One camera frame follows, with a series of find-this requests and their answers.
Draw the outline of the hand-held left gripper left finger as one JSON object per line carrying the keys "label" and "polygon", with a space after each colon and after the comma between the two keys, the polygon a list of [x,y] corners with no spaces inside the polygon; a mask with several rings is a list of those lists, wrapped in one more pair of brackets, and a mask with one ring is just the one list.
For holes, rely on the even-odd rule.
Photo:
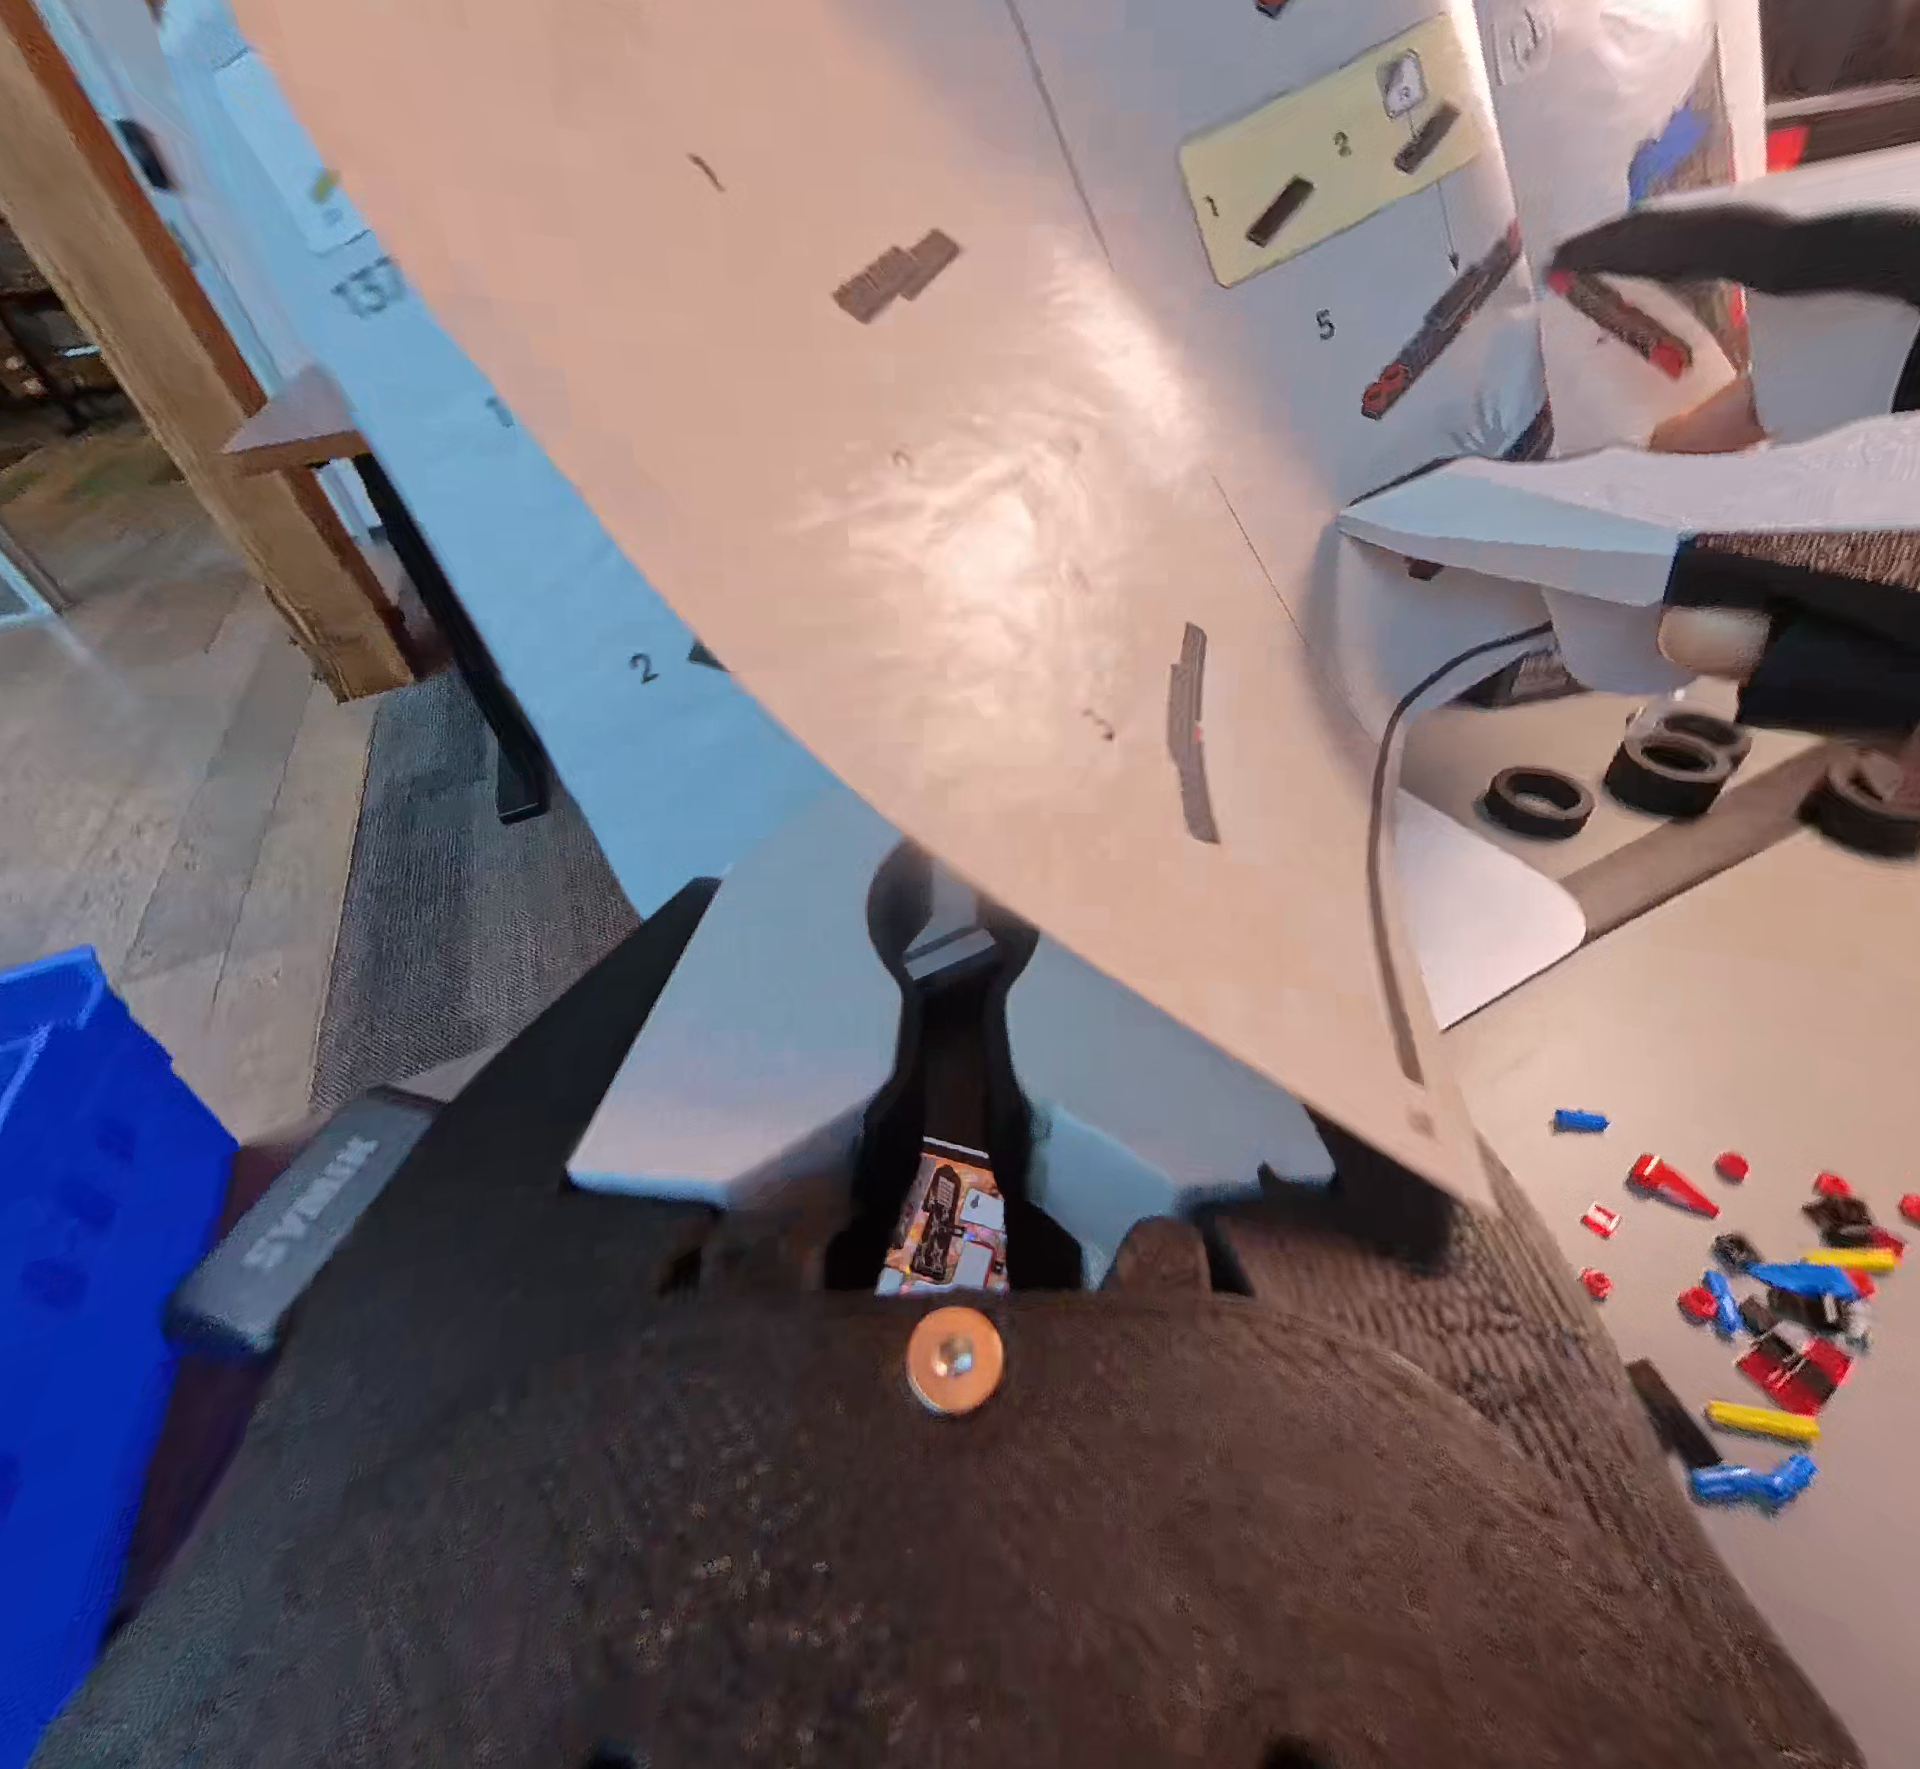
{"label": "hand-held left gripper left finger", "polygon": [[871,899],[890,824],[784,824],[721,879],[567,1161],[604,1195],[753,1206],[841,1165],[898,1059]]}

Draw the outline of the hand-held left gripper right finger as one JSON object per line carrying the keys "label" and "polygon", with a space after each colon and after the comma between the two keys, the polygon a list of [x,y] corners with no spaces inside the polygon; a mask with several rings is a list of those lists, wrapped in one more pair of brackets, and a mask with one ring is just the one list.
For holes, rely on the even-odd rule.
{"label": "hand-held left gripper right finger", "polygon": [[1142,1220],[1255,1201],[1266,1181],[1333,1183],[1292,1095],[1049,938],[1015,972],[1005,1028],[1031,1123],[1025,1195],[1087,1278]]}

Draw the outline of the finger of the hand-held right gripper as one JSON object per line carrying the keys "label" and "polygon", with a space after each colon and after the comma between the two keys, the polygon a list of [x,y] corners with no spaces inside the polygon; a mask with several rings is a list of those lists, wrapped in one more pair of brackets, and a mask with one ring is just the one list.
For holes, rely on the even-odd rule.
{"label": "finger of the hand-held right gripper", "polygon": [[1663,198],[1571,234],[1549,270],[1744,294],[1744,380],[1658,443],[1798,443],[1916,409],[1916,167],[1798,167]]}
{"label": "finger of the hand-held right gripper", "polygon": [[1916,656],[1916,417],[1740,452],[1451,461],[1343,509],[1343,539],[1532,591],[1589,691],[1670,692],[1667,612],[1769,614]]}

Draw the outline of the lego instruction booklet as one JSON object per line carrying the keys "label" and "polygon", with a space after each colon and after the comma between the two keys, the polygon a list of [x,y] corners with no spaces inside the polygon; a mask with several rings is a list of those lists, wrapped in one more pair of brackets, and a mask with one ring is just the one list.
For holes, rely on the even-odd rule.
{"label": "lego instruction booklet", "polygon": [[226,0],[614,543],[882,817],[1481,1201],[1404,726],[1558,600],[1426,540],[1654,377],[1548,290],[1715,0]]}

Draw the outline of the pile of colourful lego pieces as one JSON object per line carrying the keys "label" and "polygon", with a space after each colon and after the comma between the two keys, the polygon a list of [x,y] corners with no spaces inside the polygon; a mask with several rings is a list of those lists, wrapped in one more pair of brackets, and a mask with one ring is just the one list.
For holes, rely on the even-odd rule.
{"label": "pile of colourful lego pieces", "polygon": [[1574,1287],[1694,1501],[1773,1517],[1851,1489],[1872,1402],[1916,1391],[1916,1161],[1744,1109],[1532,1132]]}

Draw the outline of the white book stand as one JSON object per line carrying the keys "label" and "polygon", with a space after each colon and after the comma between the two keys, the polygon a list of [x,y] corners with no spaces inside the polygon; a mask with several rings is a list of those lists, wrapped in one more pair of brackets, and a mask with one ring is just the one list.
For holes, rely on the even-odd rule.
{"label": "white book stand", "polygon": [[1449,1030],[1587,939],[1575,897],[1488,836],[1398,791],[1387,881],[1436,1030]]}

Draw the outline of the black box device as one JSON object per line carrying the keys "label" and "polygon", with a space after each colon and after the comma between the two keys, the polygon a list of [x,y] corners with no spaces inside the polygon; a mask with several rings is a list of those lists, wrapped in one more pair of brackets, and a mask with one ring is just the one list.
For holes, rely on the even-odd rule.
{"label": "black box device", "polygon": [[409,1160],[440,1104],[389,1085],[349,1100],[295,1146],[180,1279],[161,1318],[185,1353],[268,1357],[293,1309]]}

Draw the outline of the blue bin with bags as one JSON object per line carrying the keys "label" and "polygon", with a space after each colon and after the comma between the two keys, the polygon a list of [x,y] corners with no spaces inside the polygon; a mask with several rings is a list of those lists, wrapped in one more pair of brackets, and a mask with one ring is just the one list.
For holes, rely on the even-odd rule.
{"label": "blue bin with bags", "polygon": [[88,947],[2,977],[2,1762],[109,1630],[234,1138]]}

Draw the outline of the wooden door frame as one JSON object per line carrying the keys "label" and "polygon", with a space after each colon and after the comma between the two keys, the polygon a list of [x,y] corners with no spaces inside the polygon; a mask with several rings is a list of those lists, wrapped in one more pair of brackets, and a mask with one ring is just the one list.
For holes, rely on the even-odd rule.
{"label": "wooden door frame", "polygon": [[268,404],[33,0],[2,0],[2,207],[338,702],[416,681],[399,610],[305,465],[226,441]]}

